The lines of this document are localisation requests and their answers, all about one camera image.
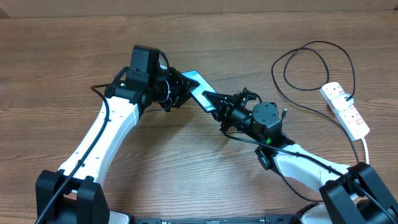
black cable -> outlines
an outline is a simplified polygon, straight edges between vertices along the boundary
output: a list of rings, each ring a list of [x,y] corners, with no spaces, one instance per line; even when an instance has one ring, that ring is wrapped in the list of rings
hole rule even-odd
[[[166,100],[169,100],[169,99],[171,100],[171,102],[166,108],[147,110],[147,111],[143,112],[142,114],[150,113],[150,112],[154,112],[154,111],[167,111],[167,110],[171,109],[171,107],[173,106],[173,100],[170,97],[167,98]]]
[[[314,110],[314,109],[311,109],[311,108],[309,108],[309,107],[302,106],[302,105],[300,105],[300,104],[298,104],[298,103],[295,103],[294,101],[292,101],[291,99],[289,99],[289,98],[282,92],[282,90],[279,88],[279,86],[278,86],[278,84],[277,84],[277,82],[276,82],[276,80],[275,80],[275,76],[274,76],[274,66],[275,66],[275,64],[276,64],[279,60],[281,60],[282,58],[284,58],[286,55],[291,54],[292,52],[294,52],[294,53],[290,56],[290,58],[288,59],[286,65],[285,65],[285,68],[284,68],[284,78],[285,78],[285,81],[287,82],[287,84],[289,84],[292,88],[295,88],[296,90],[302,90],[302,91],[319,90],[322,86],[320,86],[320,87],[318,87],[318,88],[312,88],[312,89],[297,88],[296,86],[293,86],[291,83],[289,83],[289,82],[287,81],[287,79],[286,79],[286,68],[287,68],[287,65],[289,64],[290,60],[292,59],[292,57],[294,57],[294,56],[297,54],[297,52],[299,52],[300,50],[310,50],[310,51],[316,53],[316,54],[318,55],[318,57],[322,60],[324,66],[325,66],[325,69],[326,69],[326,73],[327,73],[326,83],[328,83],[328,82],[329,82],[330,74],[329,74],[329,69],[328,69],[328,66],[326,65],[326,62],[324,61],[324,59],[322,58],[322,56],[321,56],[316,50],[313,50],[313,49],[311,49],[311,48],[305,47],[305,46],[307,46],[308,44],[312,44],[312,43],[326,43],[326,44],[331,44],[331,45],[333,45],[333,46],[338,47],[339,49],[341,49],[341,50],[347,55],[347,57],[348,57],[348,59],[349,59],[349,62],[350,62],[350,64],[351,64],[351,68],[352,68],[352,71],[353,71],[353,77],[354,77],[354,90],[353,90],[353,94],[351,94],[351,96],[348,97],[348,98],[352,98],[352,96],[354,95],[354,92],[355,92],[355,71],[354,71],[354,65],[353,65],[353,62],[352,62],[352,60],[351,60],[351,57],[350,57],[350,56],[348,55],[348,53],[347,53],[344,49],[342,49],[340,46],[338,46],[338,45],[336,45],[336,44],[332,44],[332,43],[326,42],[326,41],[312,41],[312,42],[309,42],[309,43],[307,43],[307,44],[301,46],[300,48],[293,49],[293,50],[287,52],[286,54],[282,55],[280,58],[278,58],[278,59],[274,62],[274,64],[272,64],[272,67],[271,67],[271,75],[272,75],[272,79],[273,79],[273,81],[274,81],[275,87],[278,89],[278,92],[279,92],[287,101],[289,101],[289,102],[293,103],[294,105],[299,106],[299,107],[301,107],[301,108],[304,108],[304,109],[307,109],[307,110],[316,112],[316,113],[318,113],[318,114],[320,114],[320,115],[326,117],[326,118],[329,119],[331,122],[335,123],[338,127],[340,127],[340,128],[344,131],[344,133],[346,134],[346,136],[347,136],[347,138],[348,138],[348,141],[349,141],[349,143],[351,144],[351,147],[353,148],[354,155],[355,155],[355,158],[356,158],[356,162],[359,163],[358,154],[356,153],[356,149],[355,149],[355,147],[354,147],[354,144],[353,144],[352,140],[349,138],[349,135],[348,135],[347,131],[344,129],[344,127],[342,127],[341,124],[339,124],[339,123],[336,122],[334,119],[332,119],[331,117],[327,116],[326,114],[324,114],[324,113],[322,113],[322,112],[319,112],[319,111],[317,111],[317,110]]]
[[[286,184],[297,196],[299,196],[300,198],[302,198],[302,199],[304,199],[304,200],[306,200],[306,201],[309,201],[309,202],[317,202],[317,203],[323,202],[322,200],[313,200],[313,199],[307,198],[307,197],[301,195],[300,193],[298,193],[298,192],[291,186],[291,184],[287,182],[287,180],[286,180],[286,178],[283,176],[283,174],[280,175],[280,178],[282,178],[282,180],[284,180],[285,184]]]
[[[58,188],[58,190],[56,191],[56,193],[54,194],[54,196],[50,199],[50,201],[48,202],[48,204],[45,206],[45,208],[43,209],[42,213],[39,215],[39,217],[37,218],[35,224],[40,224],[42,223],[45,214],[48,212],[48,210],[50,209],[50,207],[54,204],[54,202],[56,201],[56,199],[58,198],[59,195],[62,194],[63,190],[65,189],[65,187],[68,185],[69,181],[72,179],[72,177],[76,174],[77,170],[80,168],[80,166],[84,163],[84,161],[86,160],[86,158],[88,157],[88,154],[91,152],[91,150],[94,148],[95,144],[98,142],[98,140],[100,139],[102,133],[105,130],[106,124],[108,123],[109,120],[109,105],[108,102],[106,101],[105,96],[100,93],[98,90],[96,90],[95,88],[101,88],[101,87],[106,87],[109,84],[104,84],[104,85],[95,85],[90,87],[91,90],[93,90],[96,94],[98,94],[102,100],[104,101],[105,104],[105,108],[106,108],[106,114],[105,114],[105,119],[104,119],[104,123],[101,127],[101,129],[99,130],[97,136],[95,137],[94,141],[91,143],[91,145],[89,146],[89,148],[87,149],[87,151],[84,153],[84,155],[81,157],[80,160],[77,161],[77,165],[75,166],[75,168],[72,170],[72,172],[69,174],[69,176],[67,177],[67,179],[63,182],[63,184],[61,185],[61,187]]]
[[[252,96],[256,96],[257,98],[259,98],[260,103],[262,103],[262,99],[261,97],[257,94],[257,93],[253,93],[253,92],[249,92],[248,95],[252,95]]]
[[[327,166],[327,165],[325,165],[324,163],[322,163],[322,162],[320,162],[320,161],[318,161],[318,160],[312,158],[311,156],[305,155],[305,154],[301,154],[301,153],[298,153],[298,152],[290,152],[290,151],[286,151],[286,150],[284,150],[284,149],[278,149],[278,148],[276,148],[276,147],[269,146],[269,145],[267,145],[267,144],[263,144],[263,143],[261,143],[261,142],[257,142],[257,141],[253,141],[253,140],[249,140],[249,139],[237,138],[237,137],[231,136],[231,135],[229,135],[229,134],[226,132],[229,128],[223,130],[223,134],[224,134],[227,138],[234,139],[234,140],[241,141],[241,142],[256,144],[256,145],[261,146],[261,147],[264,147],[264,148],[266,148],[266,149],[271,149],[271,150],[274,150],[274,151],[276,151],[276,152],[283,152],[283,153],[286,153],[286,154],[289,154],[289,155],[292,155],[292,156],[300,156],[300,157],[303,157],[303,158],[305,158],[305,159],[308,159],[308,160],[310,160],[310,161],[312,161],[312,162],[318,164],[319,166],[323,167],[324,169],[328,170],[329,172],[332,172],[332,173],[334,173],[334,174],[336,174],[336,175],[339,175],[341,178],[345,179],[350,185],[352,185],[352,186],[355,187],[357,190],[359,190],[362,194],[364,194],[365,196],[367,196],[367,198],[368,198],[370,201],[372,201],[372,203],[375,204],[375,206],[378,207],[384,214],[386,214],[387,217],[388,217],[394,224],[397,224],[397,222],[393,219],[393,217],[390,215],[390,213],[388,213],[388,211],[387,211],[385,208],[383,208],[383,207],[380,205],[380,203],[379,203],[376,199],[374,199],[369,193],[367,193],[367,192],[366,192],[361,186],[359,186],[355,181],[351,180],[350,178],[348,178],[347,176],[345,176],[345,175],[342,174],[341,172],[338,172],[337,170],[333,169],[332,167]]]
[[[130,70],[130,67],[124,67],[120,70],[120,72],[118,74],[116,74],[116,76],[113,78],[113,81],[115,80],[119,80],[126,72],[128,72]]]
[[[252,115],[247,116],[247,117],[245,117],[245,118],[243,118],[243,119],[240,119],[239,121],[233,123],[232,125],[230,125],[230,126],[226,129],[226,132],[227,132],[228,134],[235,134],[235,133],[229,133],[228,130],[229,130],[230,128],[232,128],[233,126],[236,126],[236,125],[238,125],[239,123],[248,120],[249,118],[252,118]],[[309,202],[318,202],[318,203],[323,202],[322,200],[313,200],[313,199],[310,199],[310,198],[307,198],[307,197],[303,196],[302,194],[298,193],[298,192],[287,182],[286,178],[285,178],[283,175],[280,175],[280,177],[281,177],[282,180],[286,183],[286,185],[287,185],[297,196],[299,196],[300,198],[302,198],[302,199],[304,199],[304,200],[307,200],[307,201],[309,201]]]

wood grain surface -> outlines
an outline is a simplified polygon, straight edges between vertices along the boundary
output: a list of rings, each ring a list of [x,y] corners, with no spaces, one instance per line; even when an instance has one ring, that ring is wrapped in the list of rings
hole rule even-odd
[[[288,108],[284,131],[304,149],[343,164],[355,159],[343,132],[325,118],[287,103],[271,78],[282,54],[311,40],[344,47],[357,72],[355,104],[371,128],[371,165],[398,198],[398,12],[298,12],[263,14],[79,17],[0,20],[0,223],[33,223],[35,181],[57,170],[96,118],[101,99],[90,90],[129,65],[134,44],[162,49],[180,71],[198,70],[219,92],[243,87],[263,101]],[[352,91],[344,54],[314,44],[331,81]],[[296,102],[330,116],[318,91],[291,89],[275,68],[282,90]],[[298,87],[325,82],[310,52],[287,70]],[[127,135],[106,178],[113,210],[137,217],[253,217],[294,213],[298,198],[255,146],[226,139],[220,124],[193,101],[171,113],[144,114]],[[361,143],[355,142],[361,160]],[[305,196],[320,198],[289,179]]]
[[[393,10],[398,0],[0,0],[10,18]]]

white robotic arm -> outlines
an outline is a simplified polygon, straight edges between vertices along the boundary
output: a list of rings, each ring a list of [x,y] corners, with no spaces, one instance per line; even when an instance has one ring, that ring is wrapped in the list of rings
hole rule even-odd
[[[327,209],[317,205],[302,214],[300,221],[293,223],[351,223],[347,220],[354,220],[355,223],[363,224],[368,221],[389,223],[389,220],[397,219],[397,202],[370,166],[335,164],[305,151],[282,132],[285,114],[279,119],[275,103],[263,103],[259,95],[246,88],[233,96],[218,94],[198,72],[181,74],[176,69],[169,68],[165,55],[158,49],[135,46],[133,54],[138,59],[132,58],[130,68],[123,68],[114,81],[106,85],[105,97],[98,93],[108,102],[108,121],[105,121],[106,103],[103,103],[87,135],[76,151],[59,167],[58,172],[44,170],[37,179],[39,218],[36,223],[45,220],[46,224],[152,224],[147,220],[134,221],[133,216],[108,208],[102,191],[106,173],[123,139],[153,101],[159,102],[165,111],[170,111],[171,107],[183,105],[191,96],[206,113],[211,113],[215,120],[221,122],[221,131],[225,136],[258,145],[256,154],[265,169],[294,178],[322,195]],[[167,67],[160,66],[159,54],[165,59]],[[120,80],[125,73],[126,79]],[[260,103],[253,110],[247,110],[246,103],[256,99]],[[253,140],[227,134],[232,126]],[[88,149],[95,143],[95,139],[98,141],[89,153]],[[372,198],[373,203],[357,208],[353,199],[357,197],[356,190],[363,189],[354,181],[363,185],[366,189],[364,194],[368,198],[375,198]],[[63,194],[69,194],[72,190],[77,193],[75,201],[63,197]],[[292,223],[280,219],[271,222],[267,216],[259,221],[266,224]],[[157,219],[153,223],[160,224],[161,220]],[[203,223],[203,220],[166,223],[195,224]]]
[[[104,180],[109,166],[112,163],[124,137],[137,124],[139,118],[138,107],[127,99],[120,97],[107,98],[109,105],[109,121],[100,139],[91,150],[83,165],[73,176],[84,180],[87,176],[93,177],[95,183],[104,186]],[[85,138],[76,151],[66,160],[58,170],[64,170],[64,175],[69,175],[75,168],[77,161],[81,159],[90,144],[101,129],[105,119],[105,105],[102,108]]]

